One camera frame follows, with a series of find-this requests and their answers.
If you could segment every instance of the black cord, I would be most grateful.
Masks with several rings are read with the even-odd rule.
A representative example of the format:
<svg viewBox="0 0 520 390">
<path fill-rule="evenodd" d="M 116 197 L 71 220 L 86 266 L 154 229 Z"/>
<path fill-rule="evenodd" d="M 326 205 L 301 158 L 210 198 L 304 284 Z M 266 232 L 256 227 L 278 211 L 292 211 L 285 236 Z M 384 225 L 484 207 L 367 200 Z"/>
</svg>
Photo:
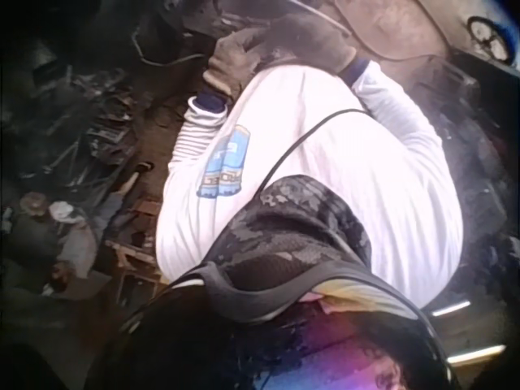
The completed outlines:
<svg viewBox="0 0 520 390">
<path fill-rule="evenodd" d="M 282 157 L 279 158 L 279 160 L 276 162 L 276 164 L 271 168 L 269 173 L 267 174 L 266 178 L 263 180 L 263 182 L 260 184 L 260 187 L 258 187 L 257 192 L 254 194 L 254 197 L 257 197 L 262 193 L 262 191 L 265 189 L 267 184 L 269 183 L 269 180 L 271 180 L 271 177 L 275 174 L 275 172 L 278 170 L 280 165 L 285 161 L 285 159 L 298 147 L 300 146 L 307 138 L 312 136 L 319 128 L 321 128 L 326 122 L 329 120 L 335 118 L 338 115 L 347 114 L 349 112 L 358 112 L 360 114 L 364 114 L 367 116 L 370 116 L 370 114 L 364 110 L 359 110 L 357 108 L 349 108 L 347 110 L 339 110 L 333 114 L 330 114 L 327 118 L 322 119 L 321 122 L 319 122 L 317 125 L 315 125 L 313 128 L 311 128 L 308 132 L 306 132 L 303 136 L 298 138 L 296 142 L 294 142 L 289 149 L 282 155 Z"/>
</svg>

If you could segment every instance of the workshop floor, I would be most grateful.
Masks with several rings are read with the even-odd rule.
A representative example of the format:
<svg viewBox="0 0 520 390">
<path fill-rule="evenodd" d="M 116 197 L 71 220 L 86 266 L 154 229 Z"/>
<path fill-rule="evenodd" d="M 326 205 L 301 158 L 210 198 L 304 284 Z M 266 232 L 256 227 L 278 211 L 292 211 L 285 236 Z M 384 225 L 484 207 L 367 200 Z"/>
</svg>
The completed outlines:
<svg viewBox="0 0 520 390">
<path fill-rule="evenodd" d="M 435 11 L 435 17 L 441 24 L 448 26 L 450 37 L 456 37 L 458 45 L 471 47 L 461 22 L 466 16 L 461 15 L 461 10 L 467 12 L 461 4 L 467 4 L 470 0 L 421 1 Z M 444 55 L 446 52 L 441 36 L 415 0 L 338 0 L 338 3 L 344 7 L 345 14 L 355 24 L 353 27 L 362 40 L 388 56 L 404 58 L 420 54 Z M 484 0 L 471 3 L 472 10 L 484 14 L 488 12 Z M 421 61 L 383 61 L 382 67 L 406 86 Z M 146 120 L 138 156 L 141 161 L 155 163 L 155 170 L 145 176 L 144 182 L 145 191 L 158 198 L 162 197 L 167 164 L 182 124 L 185 102 L 197 90 L 200 69 L 194 70 L 193 64 L 190 64 L 169 72 L 166 80 L 172 97 L 160 104 Z M 38 318 L 33 315 L 31 323 L 17 322 L 12 334 L 17 340 L 35 345 L 70 390 L 81 389 L 93 356 L 121 319 L 120 311 L 110 302 L 111 297 L 110 289 L 100 297 L 80 304 L 59 302 L 51 305 L 49 300 L 38 297 L 38 301 L 45 301 L 45 306 L 53 307 L 49 309 L 52 315 Z M 36 304 L 35 299 L 20 298 L 20 304 L 30 307 Z M 39 327 L 44 326 L 42 324 L 46 320 L 54 325 L 40 331 Z"/>
</svg>

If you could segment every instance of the fluorescent light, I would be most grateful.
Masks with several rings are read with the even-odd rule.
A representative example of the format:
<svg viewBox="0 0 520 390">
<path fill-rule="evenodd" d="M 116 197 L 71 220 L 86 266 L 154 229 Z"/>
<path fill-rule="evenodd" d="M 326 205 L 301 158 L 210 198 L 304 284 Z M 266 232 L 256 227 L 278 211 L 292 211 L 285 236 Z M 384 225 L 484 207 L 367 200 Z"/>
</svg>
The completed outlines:
<svg viewBox="0 0 520 390">
<path fill-rule="evenodd" d="M 465 307 L 468 307 L 469 305 L 471 305 L 471 302 L 463 301 L 463 302 L 457 303 L 456 305 L 451 305 L 451 306 L 444 307 L 443 309 L 432 311 L 431 315 L 433 315 L 434 317 L 440 317 L 441 315 L 445 315 L 448 313 L 452 313 L 453 311 L 464 309 Z"/>
<path fill-rule="evenodd" d="M 504 351 L 505 345 L 495 345 L 494 347 L 479 349 L 469 353 L 463 353 L 461 355 L 455 355 L 448 357 L 448 363 L 454 366 L 463 366 L 461 363 L 467 364 L 471 361 L 480 360 L 482 358 L 491 357 L 498 355 Z"/>
</svg>

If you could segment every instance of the helmet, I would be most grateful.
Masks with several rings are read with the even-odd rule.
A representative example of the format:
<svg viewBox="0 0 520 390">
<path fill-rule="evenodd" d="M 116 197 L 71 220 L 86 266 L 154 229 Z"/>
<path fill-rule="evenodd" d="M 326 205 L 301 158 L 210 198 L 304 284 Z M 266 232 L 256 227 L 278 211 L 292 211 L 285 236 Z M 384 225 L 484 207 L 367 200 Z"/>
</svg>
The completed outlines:
<svg viewBox="0 0 520 390">
<path fill-rule="evenodd" d="M 85 389 L 459 388 L 423 313 L 363 266 L 323 262 L 255 291 L 232 280 L 204 262 L 168 286 L 119 329 Z"/>
</svg>

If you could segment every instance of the gray glove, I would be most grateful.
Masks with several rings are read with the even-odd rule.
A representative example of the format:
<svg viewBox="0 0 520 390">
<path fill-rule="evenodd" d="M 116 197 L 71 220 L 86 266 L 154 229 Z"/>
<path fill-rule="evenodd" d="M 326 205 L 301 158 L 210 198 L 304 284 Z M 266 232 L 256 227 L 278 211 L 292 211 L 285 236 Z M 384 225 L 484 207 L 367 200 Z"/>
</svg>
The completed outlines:
<svg viewBox="0 0 520 390">
<path fill-rule="evenodd" d="M 245 28 L 219 39 L 202 75 L 204 81 L 235 101 L 265 54 L 263 45 L 258 45 L 265 32 L 264 28 Z"/>
<path fill-rule="evenodd" d="M 311 14 L 287 15 L 271 25 L 270 47 L 288 50 L 301 62 L 337 75 L 356 57 L 342 32 Z"/>
</svg>

